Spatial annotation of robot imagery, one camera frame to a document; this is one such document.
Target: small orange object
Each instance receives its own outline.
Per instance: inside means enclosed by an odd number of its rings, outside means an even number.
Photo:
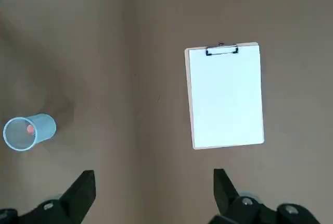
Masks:
[[[33,126],[32,126],[32,125],[28,125],[28,126],[27,126],[27,132],[28,132],[29,134],[33,134],[33,131],[34,131]]]

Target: clipboard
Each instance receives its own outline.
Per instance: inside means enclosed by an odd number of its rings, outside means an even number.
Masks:
[[[264,142],[258,43],[185,49],[193,148]]]

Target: metal screw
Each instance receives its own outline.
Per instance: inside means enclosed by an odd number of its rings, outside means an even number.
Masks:
[[[253,204],[253,201],[250,198],[243,198],[243,200],[241,202],[243,202],[244,205],[252,205]]]
[[[291,215],[296,215],[298,214],[298,210],[294,207],[294,206],[291,206],[291,205],[287,205],[286,206],[286,211],[288,213],[290,213]]]
[[[44,205],[44,210],[48,210],[53,207],[53,203],[47,203]]]

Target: brown floor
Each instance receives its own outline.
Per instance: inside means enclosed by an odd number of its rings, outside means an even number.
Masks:
[[[1,0],[0,116],[46,111],[61,129],[15,153],[0,142],[0,208],[32,208],[95,169],[85,222],[207,223],[212,169],[269,207],[329,223],[330,0]],[[257,41],[263,145],[191,148],[184,49]]]

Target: clipboard clip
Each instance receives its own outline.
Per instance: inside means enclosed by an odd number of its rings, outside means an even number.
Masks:
[[[216,46],[206,47],[206,56],[223,55],[223,54],[238,54],[237,44],[228,45],[224,43],[219,43]]]

